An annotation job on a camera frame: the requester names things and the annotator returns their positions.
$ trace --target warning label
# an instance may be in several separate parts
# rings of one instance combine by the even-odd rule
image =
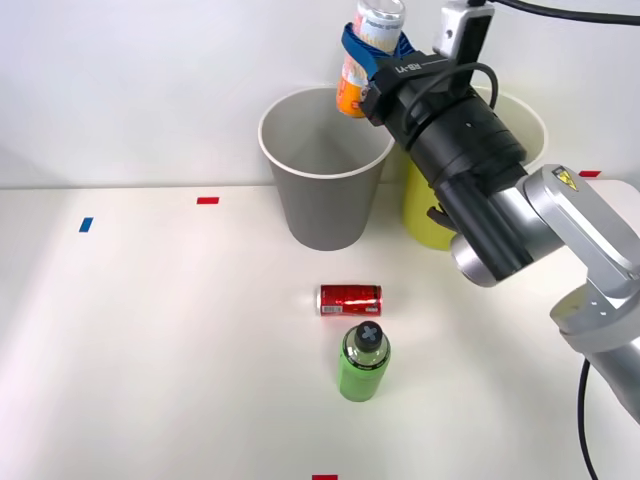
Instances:
[[[568,187],[571,187],[574,191],[576,191],[576,192],[578,191],[578,187],[576,186],[576,182],[573,181],[573,178],[571,178],[571,174],[567,171],[566,168],[558,167],[553,171],[553,174],[562,183],[564,183]]]

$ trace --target paper cup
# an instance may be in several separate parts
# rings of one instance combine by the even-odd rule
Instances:
[[[335,86],[274,103],[258,137],[269,159],[287,225],[303,245],[339,250],[362,235],[391,135],[336,109]]]
[[[485,101],[488,101],[488,88],[474,88]],[[540,116],[529,105],[508,93],[499,94],[495,113],[527,151],[525,168],[528,171],[535,170],[547,150],[549,141],[547,127]],[[423,245],[448,250],[455,234],[427,216],[431,207],[438,207],[438,200],[418,167],[413,162],[409,163],[403,207],[404,225],[411,236]]]

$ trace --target white table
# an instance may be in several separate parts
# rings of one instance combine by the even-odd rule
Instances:
[[[640,194],[597,185],[640,231]],[[399,212],[382,187],[363,238],[322,253],[270,187],[0,192],[0,479],[586,479],[582,359],[548,317],[584,267],[560,251],[481,289]],[[338,393],[357,320],[315,316],[323,282],[383,285],[369,402]],[[586,422],[601,478],[638,478],[640,428],[597,374]]]

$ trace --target yellow paper cup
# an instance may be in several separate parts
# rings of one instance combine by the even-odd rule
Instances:
[[[488,88],[474,88],[485,101],[488,101]],[[529,105],[508,93],[500,93],[495,112],[527,151],[525,168],[528,171],[535,170],[547,150],[549,140],[547,127],[540,116]],[[418,167],[409,162],[403,207],[404,225],[411,236],[423,245],[438,250],[449,250],[449,244],[455,234],[427,216],[431,207],[438,207],[435,193]]]

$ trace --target black bottle cap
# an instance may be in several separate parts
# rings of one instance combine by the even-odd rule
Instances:
[[[362,322],[356,328],[355,344],[361,352],[375,352],[382,345],[382,328],[376,322]]]

